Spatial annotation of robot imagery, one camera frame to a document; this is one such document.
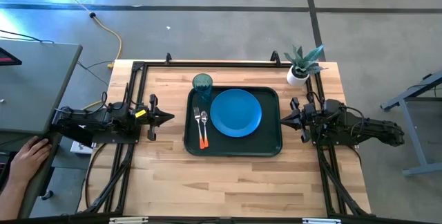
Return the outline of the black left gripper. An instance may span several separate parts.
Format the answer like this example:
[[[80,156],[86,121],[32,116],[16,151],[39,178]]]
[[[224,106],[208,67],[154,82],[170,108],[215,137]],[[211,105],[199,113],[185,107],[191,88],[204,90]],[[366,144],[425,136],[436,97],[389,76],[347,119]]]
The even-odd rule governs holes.
[[[172,120],[174,115],[160,109],[157,109],[157,113],[155,112],[158,103],[158,98],[155,94],[149,96],[149,103],[151,104],[150,106],[146,106],[143,103],[137,105],[135,108],[135,123],[136,125],[149,125],[147,138],[149,140],[156,140],[155,118],[157,114],[161,117],[157,122],[159,127],[165,122]]]

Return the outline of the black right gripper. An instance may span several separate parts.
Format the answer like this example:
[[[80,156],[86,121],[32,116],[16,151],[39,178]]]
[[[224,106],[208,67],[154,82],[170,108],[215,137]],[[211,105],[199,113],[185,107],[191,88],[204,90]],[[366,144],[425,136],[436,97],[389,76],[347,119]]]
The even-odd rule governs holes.
[[[291,99],[292,112],[282,118],[281,124],[295,130],[301,130],[301,141],[303,143],[311,140],[311,132],[307,127],[316,127],[319,125],[319,111],[316,110],[314,103],[308,103],[300,108],[300,102],[297,97]]]

